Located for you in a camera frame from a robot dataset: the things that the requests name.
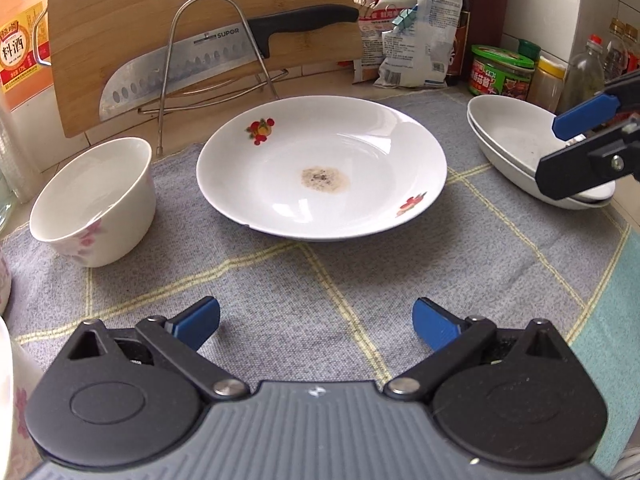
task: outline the knife handle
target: knife handle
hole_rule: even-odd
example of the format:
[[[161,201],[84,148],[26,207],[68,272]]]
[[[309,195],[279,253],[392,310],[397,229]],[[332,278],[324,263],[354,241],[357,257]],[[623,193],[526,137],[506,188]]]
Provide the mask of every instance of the knife handle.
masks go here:
[[[332,23],[358,21],[358,9],[346,5],[324,4],[286,10],[247,20],[262,56],[267,59],[269,38],[278,32],[306,32]]]

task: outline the tiled countertop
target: tiled countertop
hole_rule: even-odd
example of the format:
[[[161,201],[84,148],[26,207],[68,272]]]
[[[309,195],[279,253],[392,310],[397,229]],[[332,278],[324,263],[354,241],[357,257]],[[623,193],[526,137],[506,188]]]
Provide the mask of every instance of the tiled countertop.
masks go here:
[[[353,70],[325,72],[283,80],[276,83],[276,89],[280,97],[330,94],[365,99],[381,99],[409,92],[401,89],[376,88],[366,83],[353,85],[351,84],[352,78]],[[251,92],[238,99],[212,107],[166,115],[163,135],[164,156],[177,153],[194,142],[206,142],[222,124],[252,107],[268,102],[270,96],[270,92],[264,89],[263,91]],[[155,119],[149,120],[146,123],[109,137],[103,142],[119,137],[141,137],[146,139],[154,147],[155,152],[155,147],[158,144],[158,121]],[[79,153],[76,153],[44,171],[43,174],[46,180],[52,179],[65,164],[78,155]],[[640,232],[640,184],[632,177],[626,177],[618,181],[613,205]],[[7,228],[2,232],[2,236],[6,236],[28,222],[32,206],[33,201],[19,205],[12,213]]]

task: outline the white plate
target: white plate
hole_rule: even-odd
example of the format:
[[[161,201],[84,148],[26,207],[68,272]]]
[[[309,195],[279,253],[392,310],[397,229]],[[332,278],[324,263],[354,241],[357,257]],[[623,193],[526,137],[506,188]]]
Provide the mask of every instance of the white plate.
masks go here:
[[[281,99],[224,124],[196,167],[209,203],[239,224],[300,240],[391,229],[438,197],[447,161],[411,117],[338,96]]]
[[[467,113],[480,133],[504,158],[527,173],[536,176],[540,159],[562,150],[564,140],[552,128],[555,115],[519,99],[499,95],[481,95],[469,101]],[[599,202],[613,196],[615,182],[607,182],[575,195],[580,202]]]
[[[484,136],[476,129],[475,124],[469,114],[466,115],[466,119],[468,120],[471,129],[476,134],[476,140],[478,141],[480,150],[484,153],[484,156],[489,160],[489,162],[494,165],[496,170],[500,171],[500,173],[502,173],[506,178],[511,180],[516,186],[518,186],[521,190],[529,193],[531,196],[542,200],[542,202],[561,207],[562,209],[574,210],[604,207],[608,205],[609,202],[611,202],[610,198],[608,200],[600,200],[599,202],[579,202],[578,200],[574,200],[573,198],[551,200],[549,197],[540,193],[538,184],[536,184],[536,181],[532,176],[529,176],[520,168],[516,167],[516,165],[512,164],[510,161],[504,158],[494,149],[492,145],[490,145],[485,140]]]

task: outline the wooden cutting board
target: wooden cutting board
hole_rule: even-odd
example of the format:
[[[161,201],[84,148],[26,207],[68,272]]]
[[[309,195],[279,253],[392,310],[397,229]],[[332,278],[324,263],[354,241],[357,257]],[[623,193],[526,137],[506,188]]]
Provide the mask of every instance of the wooden cutting board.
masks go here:
[[[98,103],[105,83],[125,62],[166,45],[169,28],[186,0],[49,0],[49,37],[60,118],[67,137],[100,122]],[[248,18],[317,4],[353,5],[353,0],[235,0]],[[222,0],[201,0],[182,14],[176,41],[240,19]],[[361,57],[356,23],[336,23],[312,32],[275,34],[267,67]],[[207,81],[260,72],[257,62]]]

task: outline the knife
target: knife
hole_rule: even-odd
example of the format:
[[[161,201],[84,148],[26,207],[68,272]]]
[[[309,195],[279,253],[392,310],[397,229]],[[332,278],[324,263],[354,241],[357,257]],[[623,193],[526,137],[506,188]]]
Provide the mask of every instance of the knife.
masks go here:
[[[262,57],[270,56],[269,38],[278,32],[306,32],[332,23],[358,20],[355,7],[325,4],[286,10],[247,20]],[[167,47],[125,63],[109,78],[100,98],[100,120],[140,107],[160,97]],[[242,23],[216,28],[174,43],[167,94],[255,61]]]

